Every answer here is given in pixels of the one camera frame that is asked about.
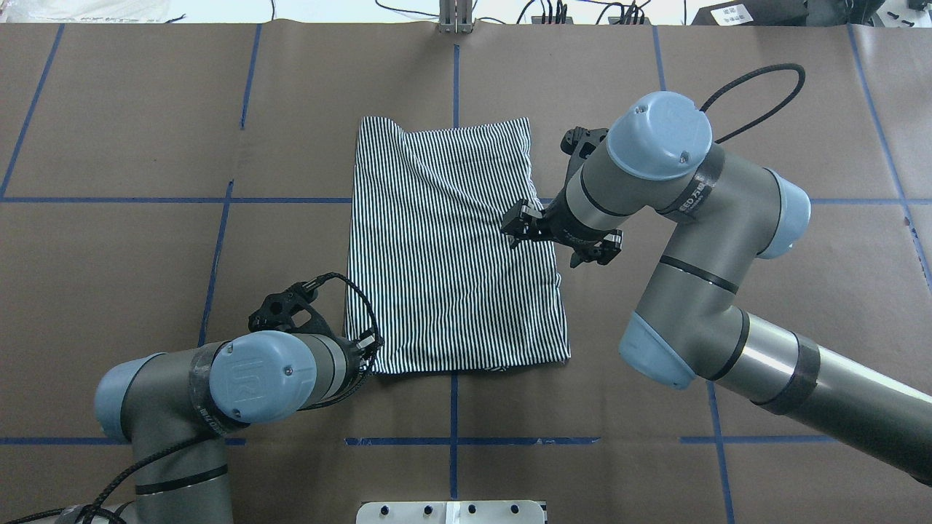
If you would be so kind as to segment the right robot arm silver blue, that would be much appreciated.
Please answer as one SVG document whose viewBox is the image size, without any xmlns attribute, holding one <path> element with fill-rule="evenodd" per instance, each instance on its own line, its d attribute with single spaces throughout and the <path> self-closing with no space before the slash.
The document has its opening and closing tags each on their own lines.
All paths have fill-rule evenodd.
<svg viewBox="0 0 932 524">
<path fill-rule="evenodd" d="M 566 134 L 555 199 L 500 221 L 510 247 L 552 241 L 570 264 L 608 264 L 620 226 L 649 207 L 676 224 L 620 339 L 623 360 L 682 390 L 719 382 L 761 409 L 833 437 L 929 485 L 930 396 L 735 305 L 753 261 L 792 249 L 811 200 L 775 170 L 714 143 L 708 117 L 676 92 L 637 100 L 608 129 Z"/>
</svg>

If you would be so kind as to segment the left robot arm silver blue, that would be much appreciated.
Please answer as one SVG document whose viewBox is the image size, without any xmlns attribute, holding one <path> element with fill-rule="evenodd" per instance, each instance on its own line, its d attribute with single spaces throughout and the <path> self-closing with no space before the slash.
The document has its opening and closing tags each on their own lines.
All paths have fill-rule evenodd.
<svg viewBox="0 0 932 524">
<path fill-rule="evenodd" d="M 230 523 L 226 436 L 329 407 L 368 378 L 382 338 L 250 333 L 123 362 L 97 385 L 95 417 L 134 462 L 89 504 L 20 523 Z"/>
</svg>

